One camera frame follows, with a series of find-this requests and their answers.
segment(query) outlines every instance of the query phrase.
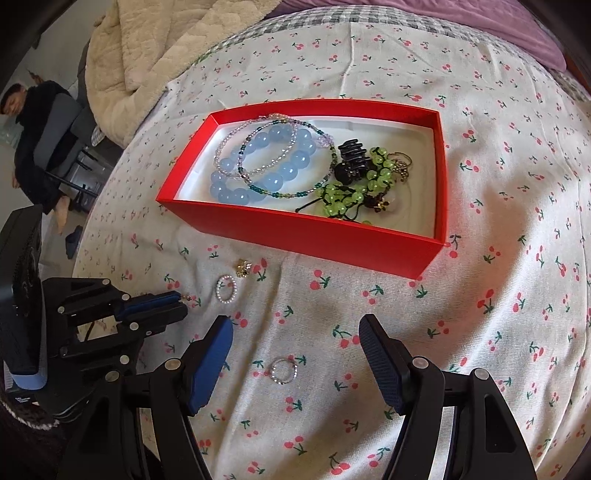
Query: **wall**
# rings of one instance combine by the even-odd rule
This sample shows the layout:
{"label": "wall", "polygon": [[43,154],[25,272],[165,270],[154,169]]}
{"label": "wall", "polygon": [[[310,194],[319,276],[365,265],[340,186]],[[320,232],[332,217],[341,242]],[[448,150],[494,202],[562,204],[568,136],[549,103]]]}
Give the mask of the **wall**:
{"label": "wall", "polygon": [[105,14],[113,0],[77,0],[41,36],[37,49],[31,48],[12,76],[12,81],[32,85],[27,72],[44,80],[54,80],[65,89],[76,82],[78,62],[90,40],[94,23]]}

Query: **bedspread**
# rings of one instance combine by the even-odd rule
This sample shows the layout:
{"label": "bedspread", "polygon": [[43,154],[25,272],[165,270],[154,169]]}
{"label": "bedspread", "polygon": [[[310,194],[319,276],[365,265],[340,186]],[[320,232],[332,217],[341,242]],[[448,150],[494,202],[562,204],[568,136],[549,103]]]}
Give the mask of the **bedspread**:
{"label": "bedspread", "polygon": [[[155,203],[209,112],[293,98],[440,112],[449,239],[421,277],[205,235]],[[140,371],[180,356],[218,314],[231,316],[227,363],[192,419],[214,479],[382,475],[402,420],[384,404],[359,346],[365,313],[443,369],[488,369],[538,477],[561,479],[587,441],[591,400],[587,105],[528,54],[448,22],[371,7],[262,22],[169,83],[98,198],[75,273],[109,277],[134,295],[174,288],[192,298],[183,322],[146,339]],[[253,272],[224,306],[215,282],[240,258]],[[268,368],[286,356],[298,377],[280,386]],[[149,412],[142,419],[155,449]],[[451,420],[446,411],[432,479],[443,476]]]}

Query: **gray plaid fabric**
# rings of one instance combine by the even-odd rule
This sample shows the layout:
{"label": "gray plaid fabric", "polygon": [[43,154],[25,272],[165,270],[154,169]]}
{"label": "gray plaid fabric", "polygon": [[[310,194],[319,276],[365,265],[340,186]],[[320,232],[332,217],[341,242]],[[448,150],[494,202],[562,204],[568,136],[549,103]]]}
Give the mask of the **gray plaid fabric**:
{"label": "gray plaid fabric", "polygon": [[249,38],[279,32],[293,30],[295,28],[311,27],[313,25],[337,24],[337,23],[370,23],[399,25],[401,27],[416,28],[418,30],[445,35],[452,38],[466,40],[472,44],[485,43],[499,51],[506,51],[521,58],[529,65],[534,66],[540,73],[548,72],[524,50],[494,35],[475,28],[466,27],[439,18],[424,17],[404,12],[394,7],[376,7],[373,5],[349,5],[348,7],[321,7],[304,10],[290,15],[263,20],[246,30],[235,34],[212,47],[207,53],[199,57],[196,63],[209,57],[211,54],[224,50],[244,42]]}
{"label": "gray plaid fabric", "polygon": [[552,77],[556,83],[575,101],[588,102],[591,100],[591,95],[579,81],[567,70],[566,72],[558,72],[550,70]]}

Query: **purple blanket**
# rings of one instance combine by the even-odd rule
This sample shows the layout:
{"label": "purple blanket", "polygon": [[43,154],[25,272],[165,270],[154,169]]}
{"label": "purple blanket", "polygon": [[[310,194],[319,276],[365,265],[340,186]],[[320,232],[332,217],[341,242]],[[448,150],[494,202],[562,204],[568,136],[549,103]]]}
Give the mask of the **purple blanket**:
{"label": "purple blanket", "polygon": [[396,7],[478,28],[523,48],[545,67],[566,70],[558,45],[518,0],[283,0],[269,17],[336,5]]}

